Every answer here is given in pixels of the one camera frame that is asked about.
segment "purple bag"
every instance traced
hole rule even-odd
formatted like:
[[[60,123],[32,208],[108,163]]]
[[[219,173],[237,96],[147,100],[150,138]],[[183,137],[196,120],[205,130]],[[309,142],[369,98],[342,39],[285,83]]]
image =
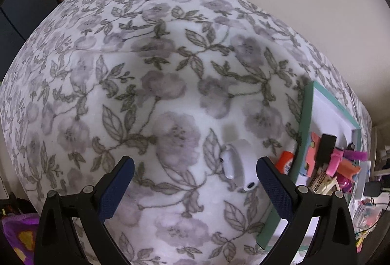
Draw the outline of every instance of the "purple bag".
[[[34,264],[35,239],[39,214],[20,214],[2,220],[4,236],[26,265]]]

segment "orange bottle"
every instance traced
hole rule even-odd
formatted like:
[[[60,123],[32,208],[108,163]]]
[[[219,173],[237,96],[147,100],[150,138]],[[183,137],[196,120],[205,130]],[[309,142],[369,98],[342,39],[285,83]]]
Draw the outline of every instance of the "orange bottle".
[[[283,153],[280,155],[280,158],[276,163],[275,167],[281,174],[289,174],[290,168],[293,165],[296,147],[296,140],[291,140],[285,147]]]

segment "power cord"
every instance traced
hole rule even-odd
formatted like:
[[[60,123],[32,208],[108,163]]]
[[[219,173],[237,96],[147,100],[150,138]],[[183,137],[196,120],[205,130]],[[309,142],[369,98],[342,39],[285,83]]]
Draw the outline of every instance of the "power cord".
[[[385,203],[374,203],[374,205],[385,205]],[[388,208],[389,206],[390,206],[390,201],[389,201],[389,203],[388,203],[387,206],[386,206],[385,212],[387,211],[387,208]],[[382,217],[384,214],[385,214],[385,213],[382,213],[381,216],[379,217],[378,221],[375,222],[375,223],[374,223],[372,226],[370,226],[368,229],[365,229],[365,230],[360,231],[360,232],[355,233],[355,234],[363,233],[363,232],[366,232],[366,231],[372,229],[374,226],[376,226],[376,224],[379,222],[379,220],[381,219],[381,217]]]
[[[4,192],[5,192],[5,195],[6,195],[7,198],[9,199],[8,192],[5,190],[4,181],[3,181],[3,178],[1,178],[1,176],[0,176],[0,180],[1,180],[1,184],[2,184],[2,186],[3,186]]]

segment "blue gripper pad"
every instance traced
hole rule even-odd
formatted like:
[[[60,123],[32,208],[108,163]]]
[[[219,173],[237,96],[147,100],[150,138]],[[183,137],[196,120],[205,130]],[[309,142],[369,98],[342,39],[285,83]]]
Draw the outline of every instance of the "blue gripper pad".
[[[294,215],[293,201],[263,157],[257,161],[256,173],[280,218],[290,222]]]
[[[122,197],[134,176],[134,161],[130,157],[126,158],[124,165],[116,173],[106,191],[100,198],[98,216],[100,222],[112,218]]]

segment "floral pattern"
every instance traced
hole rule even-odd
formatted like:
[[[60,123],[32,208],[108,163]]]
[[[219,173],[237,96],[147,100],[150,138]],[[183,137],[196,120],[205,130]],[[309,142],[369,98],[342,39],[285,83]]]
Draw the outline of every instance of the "floral pattern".
[[[77,193],[131,156],[136,173],[106,223],[132,264],[251,265],[266,255],[254,238],[270,202],[227,179],[219,155],[237,138],[280,155],[310,80],[358,121],[369,151],[371,119],[340,73],[248,1],[65,0],[10,66],[0,118],[39,211],[48,190]]]

